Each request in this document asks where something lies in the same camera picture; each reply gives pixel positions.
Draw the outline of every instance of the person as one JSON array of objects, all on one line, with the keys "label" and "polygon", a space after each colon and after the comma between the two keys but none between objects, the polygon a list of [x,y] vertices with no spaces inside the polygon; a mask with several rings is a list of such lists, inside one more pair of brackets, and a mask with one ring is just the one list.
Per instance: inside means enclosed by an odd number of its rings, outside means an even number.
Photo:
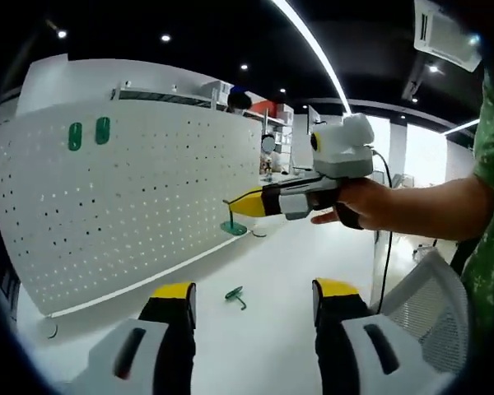
[{"label": "person", "polygon": [[[473,173],[429,188],[390,189],[370,179],[342,186],[338,201],[357,212],[368,230],[390,230],[463,241],[481,237],[462,273],[473,304],[476,342],[494,326],[494,88],[486,72]],[[337,221],[337,212],[312,218]]]}]

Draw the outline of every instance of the air conditioner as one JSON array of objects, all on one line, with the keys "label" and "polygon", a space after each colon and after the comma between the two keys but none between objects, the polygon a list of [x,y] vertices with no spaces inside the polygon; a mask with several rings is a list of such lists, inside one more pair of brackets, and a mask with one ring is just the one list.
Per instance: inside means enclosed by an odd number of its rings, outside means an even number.
[{"label": "air conditioner", "polygon": [[437,4],[428,0],[414,0],[414,4],[414,48],[473,72],[481,62],[478,36],[465,31]]}]

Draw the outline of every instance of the desk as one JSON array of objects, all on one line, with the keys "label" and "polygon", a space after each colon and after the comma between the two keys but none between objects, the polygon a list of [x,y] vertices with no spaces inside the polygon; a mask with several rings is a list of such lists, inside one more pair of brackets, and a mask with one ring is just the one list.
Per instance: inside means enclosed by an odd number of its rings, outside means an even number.
[{"label": "desk", "polygon": [[[173,273],[168,281],[198,284],[194,395],[320,395],[311,281],[351,282],[369,301],[373,257],[373,232],[302,220],[285,222],[264,239],[247,235]],[[155,286],[56,318],[58,336],[44,342],[34,339],[40,318],[22,292],[19,333],[52,380],[72,379],[86,367],[90,348],[121,320],[137,317]],[[244,287],[244,311],[224,301],[237,286]]]}]

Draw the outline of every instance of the hand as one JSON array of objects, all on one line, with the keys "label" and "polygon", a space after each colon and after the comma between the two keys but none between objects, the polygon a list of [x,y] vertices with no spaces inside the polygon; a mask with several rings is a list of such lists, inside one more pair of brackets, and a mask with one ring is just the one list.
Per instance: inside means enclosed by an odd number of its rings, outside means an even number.
[{"label": "hand", "polygon": [[[371,179],[351,179],[342,185],[338,202],[359,214],[359,225],[362,228],[380,230],[388,224],[388,218],[391,216],[392,192],[392,189]],[[334,221],[339,221],[334,209],[311,219],[314,224]]]}]

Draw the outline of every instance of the white mesh chair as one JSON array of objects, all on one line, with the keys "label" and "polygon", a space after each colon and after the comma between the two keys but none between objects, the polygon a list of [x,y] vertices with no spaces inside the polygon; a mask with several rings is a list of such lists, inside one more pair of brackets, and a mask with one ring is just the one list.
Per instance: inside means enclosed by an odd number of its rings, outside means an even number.
[{"label": "white mesh chair", "polygon": [[471,332],[468,298],[435,249],[384,297],[381,313],[419,341],[424,360],[438,372],[463,368]]}]

